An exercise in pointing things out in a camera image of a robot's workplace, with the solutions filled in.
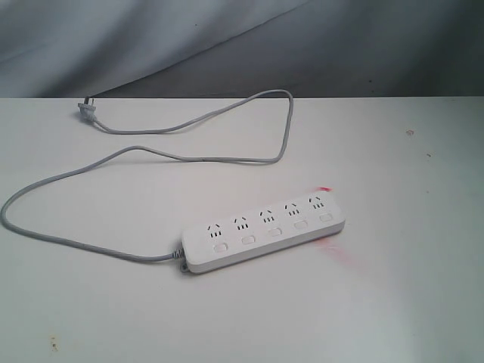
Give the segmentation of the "grey backdrop cloth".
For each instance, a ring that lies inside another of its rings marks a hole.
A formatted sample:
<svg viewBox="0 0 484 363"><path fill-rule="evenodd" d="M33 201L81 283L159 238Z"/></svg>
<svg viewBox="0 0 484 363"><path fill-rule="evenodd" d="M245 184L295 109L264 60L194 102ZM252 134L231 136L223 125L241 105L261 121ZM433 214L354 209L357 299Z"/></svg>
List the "grey backdrop cloth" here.
<svg viewBox="0 0 484 363"><path fill-rule="evenodd" d="M3 1L5 98L483 93L481 1Z"/></svg>

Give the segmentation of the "white five-outlet power strip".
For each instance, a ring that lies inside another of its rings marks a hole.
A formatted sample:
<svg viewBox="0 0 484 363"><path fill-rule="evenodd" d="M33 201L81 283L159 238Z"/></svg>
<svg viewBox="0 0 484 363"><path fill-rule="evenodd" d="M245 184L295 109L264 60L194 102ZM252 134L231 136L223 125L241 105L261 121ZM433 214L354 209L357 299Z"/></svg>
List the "white five-outlet power strip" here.
<svg viewBox="0 0 484 363"><path fill-rule="evenodd" d="M194 274L238 264L340 233L343 211L327 191L250 209L185 230L186 269Z"/></svg>

